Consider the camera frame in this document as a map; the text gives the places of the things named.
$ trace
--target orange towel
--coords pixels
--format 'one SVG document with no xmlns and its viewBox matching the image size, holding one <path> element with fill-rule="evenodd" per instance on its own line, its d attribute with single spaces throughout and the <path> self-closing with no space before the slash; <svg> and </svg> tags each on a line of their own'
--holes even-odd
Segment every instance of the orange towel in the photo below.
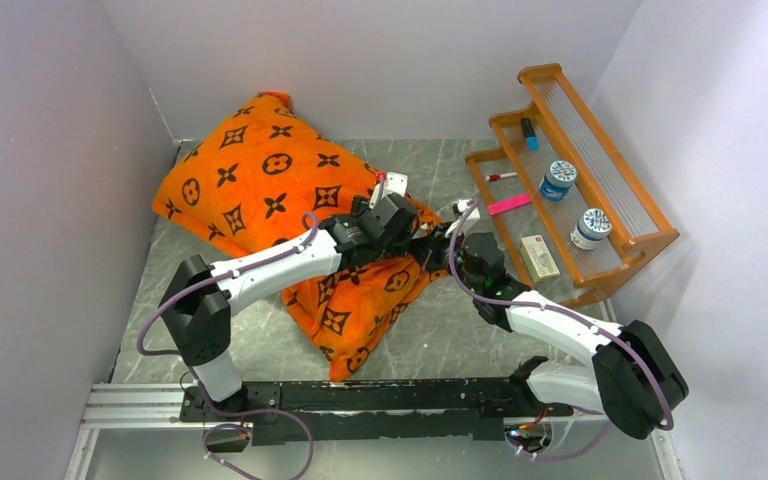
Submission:
<svg viewBox="0 0 768 480">
<path fill-rule="evenodd" d="M 369 197 L 377 170 L 319 135 L 291 110 L 289 96 L 264 92 L 226 118 L 172 169 L 153 202 L 159 215 L 234 256 L 304 232 Z M 408 198 L 420 221 L 440 222 Z M 410 302 L 445 271 L 428 274 L 409 257 L 313 278 L 283 292 L 290 315 L 345 380 Z"/>
</svg>

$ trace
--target small box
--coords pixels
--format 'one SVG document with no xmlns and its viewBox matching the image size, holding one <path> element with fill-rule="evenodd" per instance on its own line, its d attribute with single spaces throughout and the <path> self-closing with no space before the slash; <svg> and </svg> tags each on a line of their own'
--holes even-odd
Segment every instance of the small box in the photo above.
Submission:
<svg viewBox="0 0 768 480">
<path fill-rule="evenodd" d="M 519 240 L 519 253 L 534 283 L 561 275 L 558 265 L 549 252 L 549 247 L 540 235 L 523 237 Z"/>
</svg>

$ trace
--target blue and white jar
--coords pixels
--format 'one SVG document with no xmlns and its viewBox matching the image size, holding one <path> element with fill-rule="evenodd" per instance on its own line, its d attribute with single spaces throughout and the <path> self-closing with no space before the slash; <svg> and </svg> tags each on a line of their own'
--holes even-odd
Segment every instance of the blue and white jar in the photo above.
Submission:
<svg viewBox="0 0 768 480">
<path fill-rule="evenodd" d="M 613 225 L 601 208 L 591 208 L 578 219 L 570 233 L 570 239 L 582 250 L 593 250 L 613 230 Z"/>
<path fill-rule="evenodd" d="M 563 160 L 554 161 L 540 182 L 540 194 L 546 200 L 563 200 L 576 178 L 578 171 L 573 164 Z"/>
</svg>

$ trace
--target pink strip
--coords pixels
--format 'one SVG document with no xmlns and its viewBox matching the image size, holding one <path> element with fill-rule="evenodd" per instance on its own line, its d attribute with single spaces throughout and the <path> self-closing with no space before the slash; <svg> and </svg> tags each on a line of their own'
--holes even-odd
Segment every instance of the pink strip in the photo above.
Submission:
<svg viewBox="0 0 768 480">
<path fill-rule="evenodd" d="M 487 211 L 490 212 L 490 215 L 498 215 L 516 207 L 528 205 L 529 203 L 531 203 L 531 197 L 529 197 L 527 193 L 523 193 L 522 195 L 517 195 L 515 197 L 508 198 L 507 200 L 502 200 L 501 202 L 487 205 Z"/>
</svg>

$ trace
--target jar lid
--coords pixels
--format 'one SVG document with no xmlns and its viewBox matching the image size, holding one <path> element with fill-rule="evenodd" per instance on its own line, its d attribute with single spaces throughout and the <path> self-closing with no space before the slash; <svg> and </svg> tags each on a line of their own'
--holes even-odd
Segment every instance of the jar lid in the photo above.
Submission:
<svg viewBox="0 0 768 480">
<path fill-rule="evenodd" d="M 602 239 L 607 237 L 614 227 L 601 208 L 591 208 L 581 216 L 578 228 L 588 237 Z"/>
<path fill-rule="evenodd" d="M 570 187 L 575 183 L 578 177 L 578 171 L 575 166 L 563 160 L 556 160 L 549 165 L 549 171 L 546 172 L 546 178 L 556 187 Z"/>
</svg>

